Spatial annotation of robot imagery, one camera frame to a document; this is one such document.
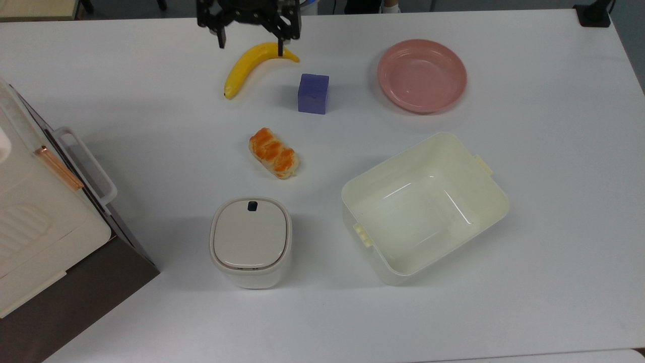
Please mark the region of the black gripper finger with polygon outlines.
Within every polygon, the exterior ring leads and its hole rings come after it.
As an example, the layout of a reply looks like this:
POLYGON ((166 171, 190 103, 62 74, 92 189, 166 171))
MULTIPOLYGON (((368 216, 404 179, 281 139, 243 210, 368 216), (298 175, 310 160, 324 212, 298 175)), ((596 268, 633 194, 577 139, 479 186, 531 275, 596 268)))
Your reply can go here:
POLYGON ((197 24, 201 28, 207 28, 217 37, 217 43, 220 49, 226 45, 226 25, 221 19, 210 12, 213 3, 197 3, 197 24))
POLYGON ((284 44, 300 38, 300 4, 270 4, 270 10, 269 23, 277 38, 277 54, 283 57, 284 44))

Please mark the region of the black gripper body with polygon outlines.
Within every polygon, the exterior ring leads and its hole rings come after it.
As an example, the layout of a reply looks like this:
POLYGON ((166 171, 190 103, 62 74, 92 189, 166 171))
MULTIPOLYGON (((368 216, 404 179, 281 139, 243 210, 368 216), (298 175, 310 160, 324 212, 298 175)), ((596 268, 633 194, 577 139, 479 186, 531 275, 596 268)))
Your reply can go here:
POLYGON ((214 15, 214 24, 217 26, 227 26, 233 21, 252 25, 284 25, 276 1, 218 1, 217 4, 221 8, 214 15))

